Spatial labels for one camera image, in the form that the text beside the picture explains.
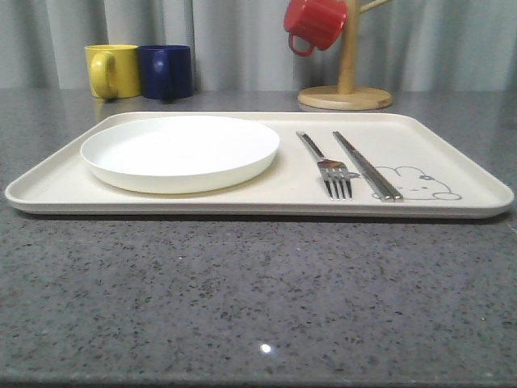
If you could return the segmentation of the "white round plate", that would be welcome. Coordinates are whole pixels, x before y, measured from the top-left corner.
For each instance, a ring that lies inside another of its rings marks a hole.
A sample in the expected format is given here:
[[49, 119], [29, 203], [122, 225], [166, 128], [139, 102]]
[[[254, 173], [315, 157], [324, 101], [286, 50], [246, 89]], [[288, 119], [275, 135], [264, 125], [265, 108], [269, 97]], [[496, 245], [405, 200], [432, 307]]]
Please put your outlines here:
[[279, 135], [264, 124], [186, 115], [113, 126], [89, 137], [80, 153], [96, 177], [117, 188], [185, 194], [253, 179], [279, 147]]

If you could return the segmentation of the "grey curtain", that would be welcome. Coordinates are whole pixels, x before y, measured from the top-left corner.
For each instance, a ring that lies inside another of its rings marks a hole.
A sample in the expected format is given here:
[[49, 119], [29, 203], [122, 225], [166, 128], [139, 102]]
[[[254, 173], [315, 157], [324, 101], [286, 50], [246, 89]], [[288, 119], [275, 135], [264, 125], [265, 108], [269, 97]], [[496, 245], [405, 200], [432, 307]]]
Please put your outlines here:
[[[340, 47], [298, 57], [284, 1], [4, 1], [1, 85], [89, 85], [90, 44], [186, 44], [201, 91], [332, 84]], [[513, 1], [391, 1], [359, 21], [356, 81], [388, 91], [514, 91]]]

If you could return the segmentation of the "yellow mug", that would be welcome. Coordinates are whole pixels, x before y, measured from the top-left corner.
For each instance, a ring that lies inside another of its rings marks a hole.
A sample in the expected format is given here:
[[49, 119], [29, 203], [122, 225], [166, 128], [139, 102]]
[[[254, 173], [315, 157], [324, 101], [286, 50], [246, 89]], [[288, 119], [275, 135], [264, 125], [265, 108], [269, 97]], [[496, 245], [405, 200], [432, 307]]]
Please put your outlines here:
[[95, 98], [125, 99], [141, 94], [136, 45], [89, 45], [85, 53], [90, 90]]

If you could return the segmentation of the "dark blue mug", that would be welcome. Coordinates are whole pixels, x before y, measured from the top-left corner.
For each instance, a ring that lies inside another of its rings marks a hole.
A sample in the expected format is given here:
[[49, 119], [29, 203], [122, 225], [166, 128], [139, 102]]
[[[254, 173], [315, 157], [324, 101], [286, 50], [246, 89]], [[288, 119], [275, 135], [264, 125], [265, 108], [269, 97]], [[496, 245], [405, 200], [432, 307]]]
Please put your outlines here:
[[187, 45], [137, 47], [141, 94], [148, 99], [183, 99], [193, 95], [191, 48]]

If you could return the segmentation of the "silver fork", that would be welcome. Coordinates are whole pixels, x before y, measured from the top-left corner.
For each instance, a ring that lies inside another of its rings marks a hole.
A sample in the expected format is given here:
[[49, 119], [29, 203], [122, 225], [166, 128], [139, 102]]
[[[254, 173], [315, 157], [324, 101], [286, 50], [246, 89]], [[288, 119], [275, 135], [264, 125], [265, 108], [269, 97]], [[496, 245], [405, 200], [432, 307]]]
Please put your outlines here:
[[303, 131], [296, 135], [309, 147], [317, 159], [317, 168], [331, 200], [351, 200], [351, 173], [344, 162], [328, 159], [312, 138]]

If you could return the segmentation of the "wooden mug tree stand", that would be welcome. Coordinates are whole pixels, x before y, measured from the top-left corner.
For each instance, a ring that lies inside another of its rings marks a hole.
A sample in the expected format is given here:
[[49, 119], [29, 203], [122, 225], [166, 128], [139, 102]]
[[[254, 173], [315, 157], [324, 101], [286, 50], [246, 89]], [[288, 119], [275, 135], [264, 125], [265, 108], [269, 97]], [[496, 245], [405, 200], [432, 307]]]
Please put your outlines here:
[[355, 84], [358, 53], [359, 17], [387, 1], [346, 1], [348, 16], [342, 32], [342, 49], [336, 86], [315, 86], [299, 92], [299, 103], [327, 110], [363, 111], [386, 108], [393, 102], [392, 95], [381, 89], [359, 87]]

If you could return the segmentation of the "cream rabbit serving tray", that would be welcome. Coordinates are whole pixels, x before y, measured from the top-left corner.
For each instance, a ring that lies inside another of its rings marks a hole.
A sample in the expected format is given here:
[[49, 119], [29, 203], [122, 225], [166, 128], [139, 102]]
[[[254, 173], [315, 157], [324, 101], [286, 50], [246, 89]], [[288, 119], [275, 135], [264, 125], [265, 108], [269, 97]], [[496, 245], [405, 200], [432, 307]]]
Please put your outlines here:
[[[97, 179], [80, 155], [84, 136], [10, 183], [7, 201], [47, 214], [281, 214], [333, 217], [487, 218], [506, 212], [513, 192], [425, 125], [389, 113], [244, 112], [280, 136], [280, 150], [260, 176], [236, 186], [189, 195], [129, 192]], [[332, 159], [347, 155], [341, 133], [402, 194], [379, 200], [361, 178], [349, 200], [331, 200], [306, 132]]]

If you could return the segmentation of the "red mug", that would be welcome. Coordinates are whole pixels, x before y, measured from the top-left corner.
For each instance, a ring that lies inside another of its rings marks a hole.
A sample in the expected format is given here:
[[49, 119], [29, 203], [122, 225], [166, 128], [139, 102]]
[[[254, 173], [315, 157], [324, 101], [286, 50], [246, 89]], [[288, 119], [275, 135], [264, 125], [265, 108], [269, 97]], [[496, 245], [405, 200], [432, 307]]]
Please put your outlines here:
[[292, 0], [284, 15], [288, 46], [298, 56], [327, 50], [347, 21], [347, 4], [336, 0]]

